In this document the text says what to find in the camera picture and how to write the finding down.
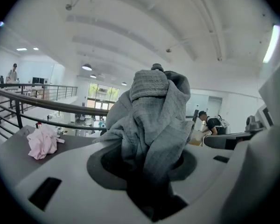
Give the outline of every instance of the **black shirt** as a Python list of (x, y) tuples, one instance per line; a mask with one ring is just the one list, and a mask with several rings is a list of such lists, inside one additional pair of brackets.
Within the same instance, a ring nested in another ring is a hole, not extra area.
[(221, 125), (221, 122), (218, 119), (209, 118), (209, 116), (207, 117), (206, 126), (209, 128), (210, 131), (213, 127), (220, 126), (220, 125)]

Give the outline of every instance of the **fluorescent light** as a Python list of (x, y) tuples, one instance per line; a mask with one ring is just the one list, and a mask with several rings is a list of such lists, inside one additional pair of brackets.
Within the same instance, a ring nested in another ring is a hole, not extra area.
[(272, 55), (276, 49), (279, 40), (279, 36), (280, 36), (280, 26), (274, 25), (270, 45), (269, 48), (267, 49), (266, 56), (263, 59), (263, 63), (268, 63), (272, 58)]
[(92, 70), (92, 68), (91, 68), (91, 66), (90, 66), (89, 64), (83, 65), (82, 68), (83, 68), (84, 70)]

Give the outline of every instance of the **pink cloth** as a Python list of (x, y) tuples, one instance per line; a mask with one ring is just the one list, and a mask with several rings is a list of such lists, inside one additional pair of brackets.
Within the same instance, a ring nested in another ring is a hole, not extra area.
[(42, 124), (27, 136), (31, 148), (28, 155), (35, 159), (43, 159), (47, 154), (53, 154), (57, 150), (57, 142), (64, 143), (59, 137), (48, 125)]

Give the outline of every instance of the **draped gray fabric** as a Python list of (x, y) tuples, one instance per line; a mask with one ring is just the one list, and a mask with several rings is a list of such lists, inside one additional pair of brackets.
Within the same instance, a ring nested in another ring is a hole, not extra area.
[(190, 99), (187, 78), (163, 72), (159, 66), (135, 73), (131, 89), (107, 115), (108, 131), (94, 140), (122, 139), (121, 155), (131, 165), (130, 171), (143, 167), (145, 179), (154, 186), (166, 182), (167, 172), (180, 158), (194, 124), (185, 121)]

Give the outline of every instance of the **window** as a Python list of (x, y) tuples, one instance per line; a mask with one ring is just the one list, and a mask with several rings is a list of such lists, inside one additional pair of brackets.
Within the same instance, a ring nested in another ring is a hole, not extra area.
[(89, 108), (110, 110), (118, 100), (118, 97), (118, 88), (90, 83), (86, 105)]

